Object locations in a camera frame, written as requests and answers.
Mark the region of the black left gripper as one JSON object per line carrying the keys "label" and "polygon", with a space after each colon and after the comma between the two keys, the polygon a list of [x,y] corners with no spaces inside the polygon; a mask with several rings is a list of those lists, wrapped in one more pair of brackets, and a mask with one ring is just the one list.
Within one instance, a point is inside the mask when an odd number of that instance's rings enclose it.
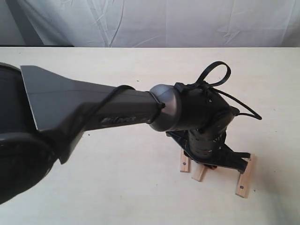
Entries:
{"label": "black left gripper", "polygon": [[234,152],[225,144],[226,132],[205,135],[200,131],[166,132],[183,150],[185,156],[209,168],[224,167],[243,174],[250,158],[248,152]]}

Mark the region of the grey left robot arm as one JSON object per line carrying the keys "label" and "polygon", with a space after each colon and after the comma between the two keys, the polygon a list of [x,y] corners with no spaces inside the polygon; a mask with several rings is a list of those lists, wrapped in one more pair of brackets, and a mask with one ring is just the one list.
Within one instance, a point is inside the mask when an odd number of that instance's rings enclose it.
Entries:
{"label": "grey left robot arm", "polygon": [[225,143],[240,111],[207,83],[210,64],[192,84],[159,84],[149,91],[72,80],[37,66],[0,66],[0,201],[38,184],[56,161],[66,163],[83,133],[148,124],[166,132],[197,163],[244,173],[249,153]]}

